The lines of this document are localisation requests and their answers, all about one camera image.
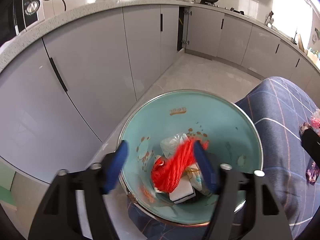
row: granite countertop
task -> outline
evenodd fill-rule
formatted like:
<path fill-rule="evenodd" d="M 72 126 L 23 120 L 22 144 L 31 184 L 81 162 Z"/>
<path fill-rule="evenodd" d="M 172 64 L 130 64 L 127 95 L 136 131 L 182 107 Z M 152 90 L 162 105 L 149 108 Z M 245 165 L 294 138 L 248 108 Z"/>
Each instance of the granite countertop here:
<path fill-rule="evenodd" d="M 176 0 L 108 0 L 108 1 L 102 1 L 102 2 L 83 5 L 83 6 L 74 8 L 72 10 L 63 12 L 62 14 L 56 17 L 49 18 L 47 20 L 44 20 L 43 22 L 40 22 L 38 25 L 35 25 L 32 29 L 17 36 L 9 44 L 9 46 L 0 54 L 0 73 L 26 47 L 28 47 L 30 44 L 32 44 L 39 38 L 43 37 L 47 33 L 53 31 L 54 29 L 64 24 L 67 24 L 68 22 L 72 22 L 81 17 L 87 16 L 96 12 L 100 12 L 100 11 L 110 10 L 110 9 L 119 8 L 119 7 L 134 6 L 134 5 L 148 5 L 148 4 L 170 4 L 170 5 L 193 6 L 193 7 L 205 8 L 205 9 L 229 14 L 234 17 L 238 17 L 245 21 L 251 22 L 271 32 L 272 34 L 278 36 L 281 40 L 283 40 L 284 42 L 292 46 L 301 55 L 303 55 L 306 58 L 306 60 L 308 60 L 310 64 L 313 65 L 313 67 L 320 73 L 320 69 L 312 62 L 312 60 L 307 55 L 305 55 L 299 49 L 298 46 L 292 44 L 288 39 L 284 38 L 281 34 L 277 33 L 276 31 L 266 27 L 263 23 L 253 18 L 249 18 L 247 16 L 243 16 L 241 14 L 232 12 L 230 10 L 226 10 L 224 8 L 212 7 L 212 6 L 196 4 L 196 3 L 192 4 L 189 2 L 176 1 Z"/>

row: kitchen floor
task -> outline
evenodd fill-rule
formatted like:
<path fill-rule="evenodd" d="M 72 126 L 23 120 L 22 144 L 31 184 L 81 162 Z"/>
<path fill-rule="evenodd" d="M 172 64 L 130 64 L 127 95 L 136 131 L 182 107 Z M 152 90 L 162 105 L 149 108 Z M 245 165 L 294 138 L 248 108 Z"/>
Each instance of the kitchen floor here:
<path fill-rule="evenodd" d="M 149 99 L 173 90 L 204 90 L 215 93 L 231 102 L 236 102 L 260 83 L 261 80 L 223 62 L 183 54 L 138 100 L 138 103 L 128 115 Z M 119 124 L 107 142 L 101 147 L 92 162 L 100 161 L 106 153 L 115 150 L 117 138 L 124 121 Z M 46 189 L 46 185 L 20 174 L 15 175 L 11 192 L 17 204 L 16 216 L 20 222 L 20 225 L 16 227 L 23 227 L 21 233 L 25 237 L 29 232 L 33 216 Z M 81 227 L 84 236 L 91 238 L 85 213 L 84 197 L 81 192 L 77 196 Z M 126 195 L 119 184 L 111 194 L 104 197 L 104 200 L 120 239 L 146 239 L 128 217 Z"/>

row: kitchen cabinet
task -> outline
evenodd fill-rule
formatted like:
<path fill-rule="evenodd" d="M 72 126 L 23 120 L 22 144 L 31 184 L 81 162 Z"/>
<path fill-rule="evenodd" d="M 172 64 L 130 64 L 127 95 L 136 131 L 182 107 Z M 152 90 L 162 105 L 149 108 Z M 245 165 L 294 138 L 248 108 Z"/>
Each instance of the kitchen cabinet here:
<path fill-rule="evenodd" d="M 320 74 L 317 70 L 313 70 L 312 77 L 305 92 L 313 100 L 316 106 L 320 108 Z"/>
<path fill-rule="evenodd" d="M 101 146 L 60 85 L 42 40 L 0 75 L 0 155 L 51 182 L 59 169 L 83 170 Z"/>
<path fill-rule="evenodd" d="M 70 99 L 104 141 L 136 103 L 122 8 L 78 19 L 43 39 Z"/>
<path fill-rule="evenodd" d="M 252 23 L 225 14 L 217 57 L 241 65 L 251 29 Z"/>
<path fill-rule="evenodd" d="M 171 66 L 177 56 L 179 6 L 160 5 L 161 10 L 161 74 Z"/>
<path fill-rule="evenodd" d="M 299 57 L 297 66 L 293 70 L 290 77 L 290 81 L 295 83 L 302 90 L 305 90 L 312 74 L 315 72 L 315 68 L 308 62 L 303 56 Z"/>
<path fill-rule="evenodd" d="M 217 56 L 224 13 L 191 7 L 188 23 L 187 49 Z"/>
<path fill-rule="evenodd" d="M 300 54 L 285 41 L 280 40 L 269 70 L 272 76 L 289 79 L 298 63 Z"/>
<path fill-rule="evenodd" d="M 139 99 L 161 75 L 160 5 L 124 7 L 123 16 L 133 84 Z"/>
<path fill-rule="evenodd" d="M 275 76 L 272 64 L 279 43 L 279 37 L 253 25 L 241 65 L 266 78 Z"/>

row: red string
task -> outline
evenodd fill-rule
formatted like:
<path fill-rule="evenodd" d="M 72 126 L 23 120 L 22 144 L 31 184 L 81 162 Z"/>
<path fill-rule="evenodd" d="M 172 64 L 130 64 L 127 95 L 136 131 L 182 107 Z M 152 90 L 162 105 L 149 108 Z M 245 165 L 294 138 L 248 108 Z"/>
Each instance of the red string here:
<path fill-rule="evenodd" d="M 193 144 L 196 138 L 189 138 L 180 144 L 172 158 L 159 158 L 153 165 L 151 180 L 154 186 L 164 192 L 171 193 L 179 184 L 182 173 L 196 160 L 193 154 Z M 202 144 L 206 150 L 208 141 Z"/>

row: green pot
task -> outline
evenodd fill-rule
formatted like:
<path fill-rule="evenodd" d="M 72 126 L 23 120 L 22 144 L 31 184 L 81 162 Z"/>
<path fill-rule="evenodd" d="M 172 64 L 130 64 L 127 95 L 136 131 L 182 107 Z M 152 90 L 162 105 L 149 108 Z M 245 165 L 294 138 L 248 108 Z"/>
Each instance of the green pot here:
<path fill-rule="evenodd" d="M 120 134 L 129 144 L 128 159 L 119 176 L 129 198 L 150 217 L 181 226 L 209 223 L 218 196 L 204 196 L 195 203 L 173 204 L 167 194 L 155 193 L 150 173 L 160 141 L 184 132 L 209 140 L 208 152 L 241 172 L 263 166 L 261 141 L 250 118 L 238 106 L 203 91 L 179 90 L 155 97 L 136 110 Z M 238 211 L 245 202 L 237 193 Z"/>

